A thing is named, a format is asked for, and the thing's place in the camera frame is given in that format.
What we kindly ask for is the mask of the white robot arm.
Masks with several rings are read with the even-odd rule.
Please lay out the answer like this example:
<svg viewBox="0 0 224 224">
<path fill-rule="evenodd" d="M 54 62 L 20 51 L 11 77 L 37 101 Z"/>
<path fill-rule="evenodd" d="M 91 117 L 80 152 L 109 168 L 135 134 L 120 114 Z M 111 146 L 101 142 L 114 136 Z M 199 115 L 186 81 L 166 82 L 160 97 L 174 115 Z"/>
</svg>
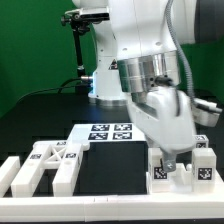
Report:
<svg viewBox="0 0 224 224">
<path fill-rule="evenodd" d="M 221 113 L 196 98 L 192 73 L 172 26 L 173 0 L 73 0 L 82 16 L 101 11 L 111 22 L 117 64 L 131 121 L 162 150 L 162 168 L 195 147 L 195 124 L 214 124 Z"/>
</svg>

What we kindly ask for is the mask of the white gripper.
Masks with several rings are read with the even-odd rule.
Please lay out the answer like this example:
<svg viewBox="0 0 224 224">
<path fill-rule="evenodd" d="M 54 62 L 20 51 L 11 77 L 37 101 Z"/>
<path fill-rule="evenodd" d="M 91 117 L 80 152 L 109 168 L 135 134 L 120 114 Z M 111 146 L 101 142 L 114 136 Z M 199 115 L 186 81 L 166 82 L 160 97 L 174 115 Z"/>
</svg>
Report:
<svg viewBox="0 0 224 224">
<path fill-rule="evenodd" d="M 174 88 L 158 88 L 147 93 L 146 102 L 137 104 L 126 95 L 131 121 L 165 151 L 162 166 L 166 173 L 176 170 L 176 155 L 195 147 L 196 130 L 189 98 Z"/>
</svg>

